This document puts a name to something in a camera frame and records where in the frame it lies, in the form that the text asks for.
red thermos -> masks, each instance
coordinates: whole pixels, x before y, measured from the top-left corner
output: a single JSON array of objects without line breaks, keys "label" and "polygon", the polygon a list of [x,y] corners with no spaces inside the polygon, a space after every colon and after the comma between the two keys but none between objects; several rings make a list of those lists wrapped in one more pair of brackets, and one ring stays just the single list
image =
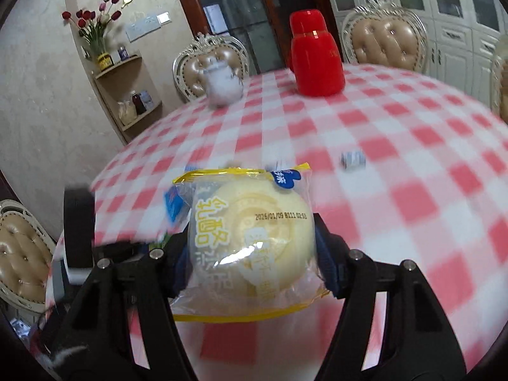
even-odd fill
[{"label": "red thermos", "polygon": [[342,59],[321,12],[296,11],[290,16],[290,25],[293,40],[289,64],[298,91],[311,97],[340,93],[345,86]]}]

white tulip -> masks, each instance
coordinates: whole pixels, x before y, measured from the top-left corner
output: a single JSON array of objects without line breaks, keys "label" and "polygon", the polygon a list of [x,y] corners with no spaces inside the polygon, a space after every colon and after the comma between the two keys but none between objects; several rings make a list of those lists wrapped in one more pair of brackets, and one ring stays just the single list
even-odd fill
[{"label": "white tulip", "polygon": [[109,14],[101,15],[101,24],[106,24],[109,21]]}]

screw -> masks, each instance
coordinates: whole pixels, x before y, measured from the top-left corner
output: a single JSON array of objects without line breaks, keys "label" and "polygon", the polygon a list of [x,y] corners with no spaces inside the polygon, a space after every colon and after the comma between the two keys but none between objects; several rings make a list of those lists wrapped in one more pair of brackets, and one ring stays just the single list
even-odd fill
[{"label": "screw", "polygon": [[153,249],[150,251],[150,258],[152,259],[160,259],[164,256],[164,251],[160,248]]},{"label": "screw", "polygon": [[359,259],[363,258],[363,252],[360,251],[359,249],[351,249],[349,256],[351,259],[358,261]]},{"label": "screw", "polygon": [[416,264],[411,259],[406,259],[402,262],[402,266],[405,267],[408,271],[413,271],[416,269]]},{"label": "screw", "polygon": [[97,262],[97,266],[101,269],[106,269],[111,264],[108,258],[102,258]]}]

light switch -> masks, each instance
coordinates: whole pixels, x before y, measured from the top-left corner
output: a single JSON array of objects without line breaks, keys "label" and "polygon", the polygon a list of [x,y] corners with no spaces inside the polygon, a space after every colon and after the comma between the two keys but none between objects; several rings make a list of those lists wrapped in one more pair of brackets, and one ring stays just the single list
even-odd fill
[{"label": "light switch", "polygon": [[161,28],[161,23],[159,23],[157,17],[148,16],[126,26],[125,32],[129,41],[132,43],[134,40],[137,40],[138,38],[143,37],[145,34],[148,34],[153,30],[157,30],[158,28]]},{"label": "light switch", "polygon": [[167,11],[162,14],[159,14],[157,16],[157,19],[159,20],[159,23],[161,23],[161,24],[165,24],[165,23],[171,21],[171,18],[169,18],[169,13]]}]

red cap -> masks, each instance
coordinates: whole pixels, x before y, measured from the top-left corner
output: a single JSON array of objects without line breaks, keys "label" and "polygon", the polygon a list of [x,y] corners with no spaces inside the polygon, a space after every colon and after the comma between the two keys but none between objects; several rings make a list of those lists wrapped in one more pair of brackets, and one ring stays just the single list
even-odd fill
[{"label": "red cap", "polygon": [[293,35],[313,31],[328,31],[324,17],[319,10],[295,11],[290,15],[289,23]]}]

